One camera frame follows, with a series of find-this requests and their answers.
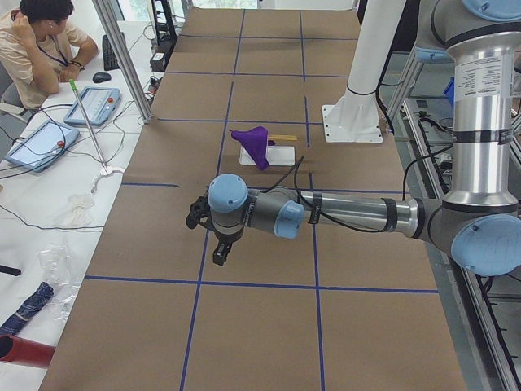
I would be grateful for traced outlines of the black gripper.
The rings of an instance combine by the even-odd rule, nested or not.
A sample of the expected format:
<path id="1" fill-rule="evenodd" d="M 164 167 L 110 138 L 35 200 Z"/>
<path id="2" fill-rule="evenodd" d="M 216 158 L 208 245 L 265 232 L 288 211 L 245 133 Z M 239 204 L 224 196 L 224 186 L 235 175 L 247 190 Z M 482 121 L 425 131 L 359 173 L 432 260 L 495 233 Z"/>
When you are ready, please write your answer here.
<path id="1" fill-rule="evenodd" d="M 238 231 L 232 234 L 223 234 L 216 228 L 212 228 L 212 231 L 218 239 L 218 244 L 212 254 L 212 261 L 217 265 L 223 266 L 226 263 L 233 243 L 238 241 L 243 236 L 244 229 L 241 227 Z"/>

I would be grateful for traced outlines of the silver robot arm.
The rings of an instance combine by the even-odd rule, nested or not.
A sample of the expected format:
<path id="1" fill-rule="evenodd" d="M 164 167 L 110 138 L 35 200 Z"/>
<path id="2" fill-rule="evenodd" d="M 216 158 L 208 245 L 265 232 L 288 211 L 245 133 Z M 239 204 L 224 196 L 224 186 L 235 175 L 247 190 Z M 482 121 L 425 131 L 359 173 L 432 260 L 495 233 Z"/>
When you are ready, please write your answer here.
<path id="1" fill-rule="evenodd" d="M 304 223 L 329 220 L 355 231 L 400 232 L 433 244 L 481 276 L 520 264 L 518 201 L 508 190 L 514 137 L 514 52 L 520 43 L 517 1 L 424 1 L 418 44 L 448 53 L 455 63 L 452 181 L 441 199 L 396 201 L 275 187 L 258 191 L 235 174 L 210 184 L 208 227 L 223 265 L 245 227 L 296 237 Z"/>

